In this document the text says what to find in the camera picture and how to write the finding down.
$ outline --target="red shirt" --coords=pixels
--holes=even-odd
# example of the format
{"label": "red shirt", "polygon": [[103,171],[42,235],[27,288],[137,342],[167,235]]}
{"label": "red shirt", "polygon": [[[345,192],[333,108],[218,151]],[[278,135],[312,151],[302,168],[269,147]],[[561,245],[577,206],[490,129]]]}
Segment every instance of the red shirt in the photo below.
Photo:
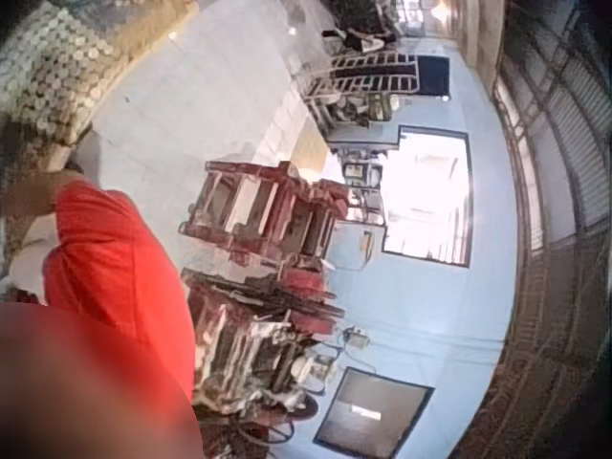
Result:
{"label": "red shirt", "polygon": [[[44,266],[49,305],[136,340],[191,400],[195,339],[185,293],[136,206],[123,193],[77,181],[60,190],[55,212],[60,246]],[[106,351],[101,346],[94,352]],[[173,408],[163,385],[129,359],[113,354],[113,371],[146,404],[169,416]],[[111,359],[100,355],[100,360]]]}

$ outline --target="metal rack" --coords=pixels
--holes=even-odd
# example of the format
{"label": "metal rack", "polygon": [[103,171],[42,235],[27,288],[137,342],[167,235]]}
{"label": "metal rack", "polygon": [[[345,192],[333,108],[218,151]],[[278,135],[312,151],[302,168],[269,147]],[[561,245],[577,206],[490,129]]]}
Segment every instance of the metal rack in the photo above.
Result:
{"label": "metal rack", "polygon": [[338,55],[331,65],[302,72],[297,78],[301,82],[304,102],[323,134],[336,127],[325,104],[331,96],[408,96],[418,93],[421,87],[418,56],[396,51]]}

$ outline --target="white tiled floor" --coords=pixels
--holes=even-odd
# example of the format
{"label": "white tiled floor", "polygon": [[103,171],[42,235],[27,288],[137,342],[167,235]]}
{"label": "white tiled floor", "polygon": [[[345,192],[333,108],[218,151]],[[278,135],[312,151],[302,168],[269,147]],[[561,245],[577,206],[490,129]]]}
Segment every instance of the white tiled floor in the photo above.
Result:
{"label": "white tiled floor", "polygon": [[177,232],[206,161],[291,156],[308,112],[288,63],[325,58],[320,31],[332,24],[317,0],[201,8],[108,96],[78,152],[102,187],[130,194],[178,268],[197,259],[210,265],[209,252]]}

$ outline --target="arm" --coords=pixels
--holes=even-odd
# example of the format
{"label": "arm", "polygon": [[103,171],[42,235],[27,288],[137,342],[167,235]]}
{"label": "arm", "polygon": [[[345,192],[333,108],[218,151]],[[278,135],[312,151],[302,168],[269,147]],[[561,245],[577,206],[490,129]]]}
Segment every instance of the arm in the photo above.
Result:
{"label": "arm", "polygon": [[41,172],[11,186],[0,199],[0,215],[22,217],[52,213],[60,189],[70,182],[85,180],[78,172]]}

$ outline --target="red machine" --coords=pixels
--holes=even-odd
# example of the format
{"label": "red machine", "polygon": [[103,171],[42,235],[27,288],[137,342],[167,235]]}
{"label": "red machine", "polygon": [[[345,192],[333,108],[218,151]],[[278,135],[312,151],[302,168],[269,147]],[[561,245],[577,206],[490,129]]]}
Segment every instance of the red machine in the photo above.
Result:
{"label": "red machine", "polygon": [[181,234],[207,241],[237,263],[281,263],[287,254],[321,257],[337,218],[348,211],[348,188],[309,184],[289,162],[279,167],[207,163],[208,178]]}
{"label": "red machine", "polygon": [[344,315],[325,303],[335,296],[326,291],[321,257],[346,215],[348,189],[309,184],[287,162],[210,162],[207,171],[179,232],[272,273],[233,282],[183,270],[198,349],[194,409],[217,425],[309,419],[317,402],[308,381],[325,384],[338,358],[314,347],[315,335],[331,335]]}

